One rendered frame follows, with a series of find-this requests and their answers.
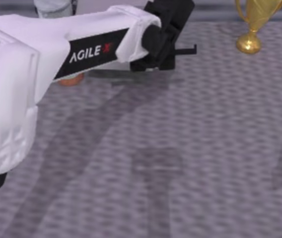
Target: logo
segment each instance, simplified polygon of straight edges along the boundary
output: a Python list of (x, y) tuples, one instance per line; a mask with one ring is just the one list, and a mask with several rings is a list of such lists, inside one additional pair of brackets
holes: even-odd
[(116, 50), (127, 31), (128, 28), (70, 41), (70, 52), (55, 79), (115, 61)]

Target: trophy stem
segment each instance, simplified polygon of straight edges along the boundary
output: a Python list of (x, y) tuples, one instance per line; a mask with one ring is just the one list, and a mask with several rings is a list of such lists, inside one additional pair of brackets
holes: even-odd
[(237, 49), (246, 54), (255, 54), (261, 49), (261, 41), (257, 37), (256, 30), (249, 30), (248, 33), (240, 36), (236, 42)]

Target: table surface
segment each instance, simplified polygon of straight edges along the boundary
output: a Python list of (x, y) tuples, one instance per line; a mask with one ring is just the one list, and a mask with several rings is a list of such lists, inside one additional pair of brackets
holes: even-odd
[(190, 23), (178, 47), (198, 55), (174, 71), (53, 84), (0, 190), (0, 237), (282, 238), (282, 22), (253, 56), (245, 30)]

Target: trophy handle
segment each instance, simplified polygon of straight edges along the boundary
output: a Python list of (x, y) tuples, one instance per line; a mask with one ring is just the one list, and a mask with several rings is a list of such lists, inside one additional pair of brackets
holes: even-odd
[(236, 0), (236, 8), (237, 8), (238, 14), (241, 17), (241, 19), (243, 19), (245, 22), (249, 23), (248, 18), (246, 16), (244, 16), (244, 14), (241, 10), (240, 0)]

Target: gold trophy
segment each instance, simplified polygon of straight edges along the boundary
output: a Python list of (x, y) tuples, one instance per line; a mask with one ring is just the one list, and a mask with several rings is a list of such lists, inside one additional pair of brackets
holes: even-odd
[(261, 41), (257, 37), (257, 32), (281, 7), (282, 0), (246, 0), (246, 16), (244, 16), (240, 0), (236, 0), (239, 16), (249, 24), (249, 32), (237, 40), (238, 50), (246, 54), (257, 53), (261, 49)]

